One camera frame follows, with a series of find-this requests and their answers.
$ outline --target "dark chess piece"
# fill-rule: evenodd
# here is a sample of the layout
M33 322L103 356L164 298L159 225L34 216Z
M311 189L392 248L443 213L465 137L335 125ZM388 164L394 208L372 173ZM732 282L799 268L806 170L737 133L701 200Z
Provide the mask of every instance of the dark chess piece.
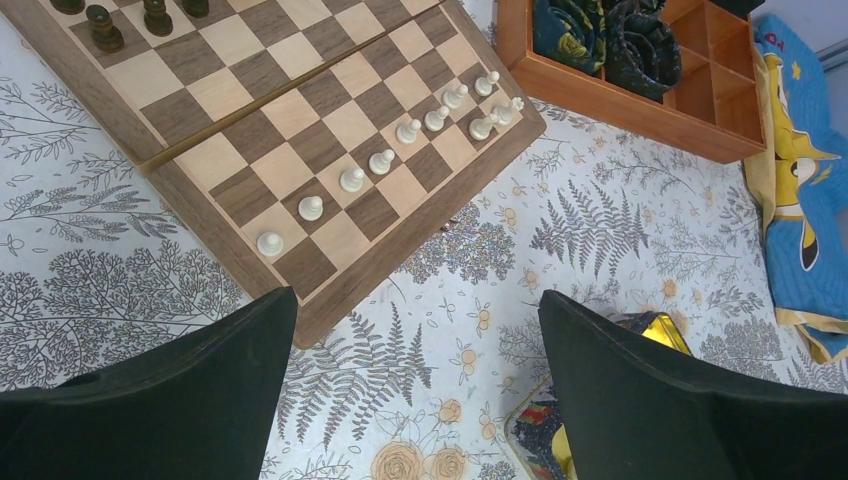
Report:
M76 15L85 8L85 0L50 0L50 5L59 13Z
M209 15L209 0L183 0L183 10L194 18Z
M94 46L106 53L119 52L124 48L124 36L112 23L108 10L100 5L91 5L85 10L85 16L91 26Z
M174 31L174 21L165 12L165 0L144 0L144 24L157 37L166 37Z

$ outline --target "yellow cartoon character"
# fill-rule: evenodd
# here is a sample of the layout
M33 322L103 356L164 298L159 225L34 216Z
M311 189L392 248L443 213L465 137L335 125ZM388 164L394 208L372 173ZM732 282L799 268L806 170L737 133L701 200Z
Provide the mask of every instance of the yellow cartoon character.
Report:
M805 271L809 271L818 260L819 245L812 225L801 210L798 190L818 171L817 160L837 156L815 148L810 135L795 128L789 116L789 102L783 84L783 61L774 54L767 54L764 60L769 72L769 93L774 117L777 157L775 159L777 162L775 215L783 220L803 222L804 230L801 235L799 253L801 266Z

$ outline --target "white pawn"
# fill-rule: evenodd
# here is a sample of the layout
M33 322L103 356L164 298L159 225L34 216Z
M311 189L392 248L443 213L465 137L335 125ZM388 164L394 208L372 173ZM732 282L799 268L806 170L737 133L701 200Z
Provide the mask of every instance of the white pawn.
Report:
M274 232L265 232L256 239L256 248L266 257L276 257L283 253L283 237Z
M324 214L324 201L321 197L306 197L297 205L297 213L307 222L314 222Z
M520 112L523 108L524 100L520 97L513 98L506 105L498 105L495 107L494 113L498 115L498 125L505 127L512 123L512 119L515 118L515 114Z
M392 168L392 160L395 159L395 152L392 149L383 150L380 153L371 155L368 159L368 168L374 175L385 175Z
M462 101L467 95L468 86L460 85L455 90L445 90L442 93L442 103L451 110L456 110L462 105Z
M450 115L450 109L442 105L432 112L427 112L427 115L424 115L424 125L431 132L438 132L445 127L445 119L448 118L448 115Z
M474 82L474 90L481 96L488 97L492 94L492 86L498 83L501 79L501 74L492 71L485 77L480 77Z
M415 119L409 123L401 123L395 130L395 135L400 143L404 145L412 145L415 139L418 138L418 132L421 130L421 120Z
M342 190L348 193L356 193L362 189L362 182L365 179L365 170L357 167L350 170L345 170L339 178L339 185Z
M489 134L492 132L492 127L494 127L496 123L498 123L498 115L490 113L483 118L472 120L471 125L468 126L468 133L470 133L475 140L485 140L489 138Z

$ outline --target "wooden organizer box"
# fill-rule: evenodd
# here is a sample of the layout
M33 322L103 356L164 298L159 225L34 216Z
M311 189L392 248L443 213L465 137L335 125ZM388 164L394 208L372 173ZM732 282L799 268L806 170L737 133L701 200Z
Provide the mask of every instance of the wooden organizer box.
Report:
M668 0L683 82L662 103L533 52L534 0L498 4L498 55L528 95L719 163L765 150L750 21L709 0Z

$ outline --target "chessboard frame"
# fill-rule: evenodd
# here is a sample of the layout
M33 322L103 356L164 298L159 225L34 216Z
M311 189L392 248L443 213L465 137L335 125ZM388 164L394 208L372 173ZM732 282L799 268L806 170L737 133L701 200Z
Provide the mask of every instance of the chessboard frame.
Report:
M490 70L508 72L457 0L446 0L432 8L440 6ZM63 38L65 34L40 2L0 0L0 11L83 101L86 108L105 126L134 163L140 165L161 154L164 147L161 142L97 69L86 61L82 51L68 45L68 42L55 41L57 38ZM290 88L310 76L306 74L300 79L294 79ZM439 228L445 225L455 212L466 205L545 130L545 121L532 108L529 99L510 75L502 75L499 86L510 96L521 96L531 107L522 111L522 120L498 136L497 148L484 150L353 265L342 271L315 298L301 306L294 336L296 346L307 348L320 340L405 259L432 235L438 235ZM99 102L92 104L90 101L86 102L86 99L98 99ZM241 116L258 109L264 103L267 101L254 102L248 106L253 108ZM213 133L234 123L227 120L229 118L215 123ZM203 139L196 140L188 148ZM279 280L268 270L263 260L253 253L240 234L176 162L165 162L147 178L190 229L204 232L203 240L207 248L250 296L258 298L280 286Z

